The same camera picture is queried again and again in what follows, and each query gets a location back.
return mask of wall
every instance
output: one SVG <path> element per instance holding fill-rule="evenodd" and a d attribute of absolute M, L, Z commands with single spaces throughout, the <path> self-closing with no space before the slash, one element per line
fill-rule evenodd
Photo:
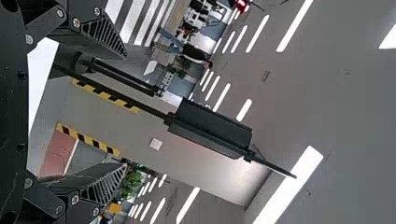
<path fill-rule="evenodd" d="M 107 77 L 95 74 L 91 78 L 163 112 L 176 110 Z M 67 95 L 61 123 L 119 148 L 122 157 L 242 206 L 249 204 L 268 175 L 268 170 L 258 164 L 232 161 L 168 133 L 161 119 L 144 111 L 131 113 L 75 86 Z M 149 148 L 152 137 L 163 141 L 161 150 Z"/>
<path fill-rule="evenodd" d="M 64 108 L 70 77 L 49 79 L 29 135 L 27 169 L 39 175 L 55 124 Z"/>

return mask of black metal bracket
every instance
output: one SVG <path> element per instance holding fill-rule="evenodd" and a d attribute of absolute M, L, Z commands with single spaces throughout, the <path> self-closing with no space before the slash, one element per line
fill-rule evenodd
<path fill-rule="evenodd" d="M 62 6 L 57 5 L 26 24 L 25 38 L 26 44 L 30 46 L 30 50 L 33 50 L 40 40 L 52 33 L 66 19 L 66 11 Z"/>

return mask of white ceiling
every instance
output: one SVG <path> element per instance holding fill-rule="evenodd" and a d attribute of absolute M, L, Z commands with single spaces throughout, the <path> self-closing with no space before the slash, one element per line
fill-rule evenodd
<path fill-rule="evenodd" d="M 396 23 L 396 2 L 315 0 L 286 50 L 276 53 L 303 2 L 271 7 L 248 55 L 264 14 L 252 7 L 232 23 L 214 60 L 221 79 L 206 104 L 213 107 L 231 82 L 218 112 L 235 118 L 252 99 L 243 122 L 268 160 L 290 169 L 309 145 L 325 156 L 307 182 L 311 194 L 301 192 L 279 223 L 391 223 L 396 49 L 378 47 Z M 221 54 L 228 35 L 245 24 L 236 53 Z M 271 75 L 262 83 L 265 71 Z M 194 101 L 206 93 L 198 88 Z"/>

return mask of fluorescent light strip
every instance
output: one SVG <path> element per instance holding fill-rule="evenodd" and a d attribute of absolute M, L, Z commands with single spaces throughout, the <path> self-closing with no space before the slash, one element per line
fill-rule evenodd
<path fill-rule="evenodd" d="M 266 15 L 262 19 L 262 23 L 260 23 L 259 28 L 257 29 L 256 33 L 254 34 L 253 38 L 251 38 L 250 43 L 247 46 L 246 53 L 249 53 L 251 49 L 253 49 L 254 44 L 256 44 L 257 39 L 259 38 L 260 34 L 262 33 L 262 29 L 264 28 L 265 24 L 268 22 L 268 19 L 270 19 L 269 15 Z"/>
<path fill-rule="evenodd" d="M 220 79 L 220 76 L 217 76 L 215 81 L 212 84 L 212 87 L 210 88 L 209 92 L 206 95 L 205 101 L 209 100 L 210 96 L 212 95 L 213 90 L 216 88 L 216 85 L 218 85 L 219 79 Z"/>
<path fill-rule="evenodd" d="M 136 213 L 138 207 L 139 207 L 139 205 L 137 205 L 137 204 L 134 205 L 134 210 L 132 211 L 132 213 L 129 217 L 134 217 L 134 214 Z"/>
<path fill-rule="evenodd" d="M 190 206 L 192 205 L 192 203 L 195 200 L 195 197 L 198 195 L 199 191 L 201 189 L 195 187 L 189 198 L 187 199 L 187 201 L 184 203 L 183 207 L 181 208 L 180 212 L 178 212 L 177 217 L 176 217 L 176 224 L 180 224 L 181 220 L 183 220 L 183 217 L 186 216 L 187 211 L 189 211 Z"/>
<path fill-rule="evenodd" d="M 213 74 L 214 74 L 214 72 L 211 72 L 211 73 L 210 73 L 210 75 L 209 75 L 209 77 L 207 78 L 207 81 L 206 81 L 204 87 L 202 88 L 202 92 L 204 92 L 204 91 L 206 90 L 206 87 L 207 87 L 207 85 L 209 84 L 210 79 L 212 79 L 212 77 L 213 77 Z"/>
<path fill-rule="evenodd" d="M 303 6 L 300 8 L 300 11 L 297 13 L 297 16 L 294 19 L 293 23 L 291 24 L 289 30 L 286 32 L 285 36 L 283 36 L 282 41 L 280 41 L 280 44 L 277 47 L 276 52 L 283 52 L 283 50 L 285 50 L 285 48 L 288 46 L 291 38 L 293 37 L 294 33 L 296 32 L 301 21 L 303 20 L 305 13 L 311 7 L 313 2 L 314 2 L 314 0 L 305 0 L 304 1 Z"/>
<path fill-rule="evenodd" d="M 165 201 L 166 199 L 163 198 L 160 202 L 160 204 L 158 204 L 157 209 L 154 212 L 154 215 L 151 218 L 151 221 L 149 222 L 149 224 L 154 224 L 155 220 L 157 219 L 158 215 L 160 214 L 161 210 L 163 209 L 163 206 L 165 205 Z"/>
<path fill-rule="evenodd" d="M 313 147 L 308 147 L 291 172 L 297 179 L 286 177 L 253 224 L 275 224 L 323 159 Z"/>
<path fill-rule="evenodd" d="M 235 14 L 235 17 L 233 17 L 234 20 L 238 20 L 239 15 L 241 15 L 241 12 L 238 10 Z"/>
<path fill-rule="evenodd" d="M 150 207 L 151 207 L 151 202 L 148 202 L 148 205 L 146 205 L 146 208 L 143 211 L 142 216 L 140 217 L 140 221 L 143 221 L 145 219 L 146 214 L 148 213 Z"/>
<path fill-rule="evenodd" d="M 157 32 L 158 26 L 160 25 L 161 19 L 163 18 L 163 14 L 165 13 L 166 7 L 168 6 L 169 0 L 163 0 L 163 4 L 161 5 L 160 11 L 158 12 L 157 18 L 155 19 L 154 24 L 151 27 L 151 30 L 148 34 L 148 37 L 146 39 L 146 44 L 145 47 L 149 47 L 149 45 L 152 42 L 152 39 L 155 36 L 155 33 Z"/>
<path fill-rule="evenodd" d="M 231 41 L 233 41 L 233 36 L 234 36 L 234 35 L 235 35 L 235 31 L 233 31 L 233 32 L 231 33 L 230 37 L 228 37 L 227 43 L 225 44 L 222 53 L 225 53 L 225 51 L 227 51 L 228 46 L 230 46 Z"/>
<path fill-rule="evenodd" d="M 129 42 L 132 32 L 134 31 L 134 27 L 136 26 L 136 22 L 142 12 L 143 5 L 145 5 L 145 0 L 136 0 L 132 2 L 131 8 L 129 9 L 128 15 L 125 19 L 125 23 L 122 25 L 120 31 L 122 42 Z"/>
<path fill-rule="evenodd" d="M 204 77 L 201 79 L 201 82 L 199 83 L 200 86 L 202 86 L 202 84 L 204 84 L 205 79 L 206 79 L 206 77 L 207 77 L 207 74 L 209 73 L 209 70 L 210 70 L 210 69 L 206 69 L 206 72 L 205 72 L 205 74 L 204 74 Z"/>
<path fill-rule="evenodd" d="M 154 186 L 155 186 L 155 184 L 157 183 L 157 181 L 158 181 L 158 177 L 156 176 L 156 177 L 154 178 L 154 180 L 152 181 L 151 186 L 149 187 L 148 193 L 151 193 L 151 191 L 154 189 Z"/>
<path fill-rule="evenodd" d="M 140 214 L 140 212 L 142 211 L 143 205 L 144 205 L 143 203 L 141 203 L 141 204 L 139 205 L 139 208 L 137 209 L 136 214 L 134 214 L 134 219 L 137 219 L 137 218 L 139 217 L 139 214 Z"/>
<path fill-rule="evenodd" d="M 132 212 L 134 211 L 135 208 L 135 204 L 132 205 L 131 211 L 129 211 L 128 217 L 133 217 L 134 215 L 132 215 Z"/>
<path fill-rule="evenodd" d="M 241 31 L 241 34 L 239 34 L 238 38 L 236 39 L 235 43 L 233 44 L 233 48 L 231 49 L 231 53 L 234 53 L 236 51 L 236 48 L 238 48 L 239 42 L 241 42 L 242 38 L 245 35 L 245 32 L 247 31 L 248 26 L 244 26 L 244 28 Z"/>
<path fill-rule="evenodd" d="M 251 102 L 250 99 L 247 99 L 247 100 L 245 101 L 244 106 L 242 106 L 241 111 L 239 111 L 238 116 L 236 116 L 236 120 L 238 120 L 239 122 L 241 122 L 242 119 L 244 119 L 246 113 L 247 113 L 248 110 L 250 109 L 251 103 L 252 103 L 252 102 Z"/>
<path fill-rule="evenodd" d="M 215 104 L 215 107 L 213 107 L 213 111 L 216 112 L 219 109 L 219 106 L 221 105 L 222 101 L 224 100 L 225 95 L 227 95 L 228 90 L 230 89 L 231 84 L 227 83 L 227 85 L 225 86 L 223 92 L 221 93 L 218 101 Z"/>
<path fill-rule="evenodd" d="M 385 39 L 379 46 L 380 49 L 396 49 L 396 24 L 389 31 Z"/>
<path fill-rule="evenodd" d="M 142 196 L 144 190 L 145 190 L 145 186 L 143 186 L 142 189 L 139 191 L 139 194 L 137 194 L 137 198 L 140 198 L 140 196 Z"/>
<path fill-rule="evenodd" d="M 228 21 L 228 25 L 230 25 L 231 24 L 231 22 L 233 21 L 233 17 L 235 16 L 235 14 L 236 14 L 236 12 L 238 11 L 238 8 L 236 8 L 234 11 L 233 11 L 233 14 L 231 15 L 231 17 L 230 17 L 230 20 Z"/>
<path fill-rule="evenodd" d="M 171 5 L 169 6 L 168 10 L 166 11 L 165 16 L 163 17 L 163 22 L 161 23 L 161 28 L 165 27 L 166 23 L 168 22 L 169 16 L 171 15 L 171 12 L 173 11 L 173 8 L 175 6 L 175 2 L 176 0 L 172 0 Z M 154 38 L 154 42 L 158 42 L 158 40 L 160 39 L 161 34 L 158 33 L 155 38 Z"/>
<path fill-rule="evenodd" d="M 154 17 L 155 11 L 157 10 L 160 0 L 152 0 L 149 5 L 148 11 L 146 12 L 146 17 L 140 25 L 139 33 L 137 33 L 136 39 L 134 40 L 134 45 L 140 46 L 143 43 L 146 32 L 148 31 L 149 25 L 151 24 L 152 18 Z"/>
<path fill-rule="evenodd" d="M 143 196 L 145 196 L 146 192 L 148 191 L 149 184 L 150 184 L 150 182 L 148 182 L 148 184 L 146 185 L 145 190 L 143 191 Z"/>
<path fill-rule="evenodd" d="M 120 14 L 122 3 L 123 0 L 112 0 L 107 2 L 105 12 L 114 24 Z"/>
<path fill-rule="evenodd" d="M 216 44 L 216 46 L 215 46 L 215 48 L 213 49 L 213 52 L 212 52 L 212 54 L 215 54 L 216 53 L 216 51 L 218 51 L 218 48 L 219 48 L 219 46 L 220 46 L 220 43 L 221 43 L 221 40 L 222 40 L 222 37 L 218 40 L 218 43 Z"/>
<path fill-rule="evenodd" d="M 168 175 L 163 175 L 163 178 L 160 181 L 160 184 L 158 185 L 158 188 L 161 188 L 163 186 L 163 182 L 165 182 L 166 177 L 168 177 Z"/>

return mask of black metal frame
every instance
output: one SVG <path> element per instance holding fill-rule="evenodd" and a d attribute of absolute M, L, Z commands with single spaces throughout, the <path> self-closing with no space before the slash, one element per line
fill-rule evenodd
<path fill-rule="evenodd" d="M 29 119 L 27 54 L 42 38 L 53 35 L 54 30 L 60 26 L 70 27 L 73 15 L 81 13 L 77 5 L 82 3 L 84 7 L 92 10 L 92 14 L 94 14 L 93 9 L 99 7 L 102 17 L 97 16 L 98 20 L 106 17 L 106 13 L 102 10 L 102 0 L 0 2 L 0 49 L 3 52 L 0 60 L 0 150 L 2 156 L 6 158 L 0 163 L 0 169 L 4 171 L 0 182 L 0 223 L 2 224 L 16 223 L 17 220 L 18 223 L 35 223 L 40 220 L 39 223 L 64 224 L 73 222 L 73 218 L 67 217 L 93 220 L 93 217 L 99 215 L 98 213 L 93 216 L 92 212 L 84 214 L 84 211 L 81 211 L 81 209 L 97 207 L 95 203 L 81 201 L 69 207 L 67 203 L 71 202 L 70 198 L 51 193 L 48 188 L 37 182 L 34 175 L 25 170 Z M 74 34 L 79 36 L 83 35 L 83 32 L 75 29 Z M 113 39 L 108 43 L 112 45 L 117 43 Z M 93 42 L 93 45 L 102 45 L 99 51 L 107 53 L 106 48 L 110 48 L 103 46 L 100 40 L 93 38 L 88 40 Z M 122 48 L 124 49 L 123 45 L 111 47 L 117 47 L 121 51 Z"/>

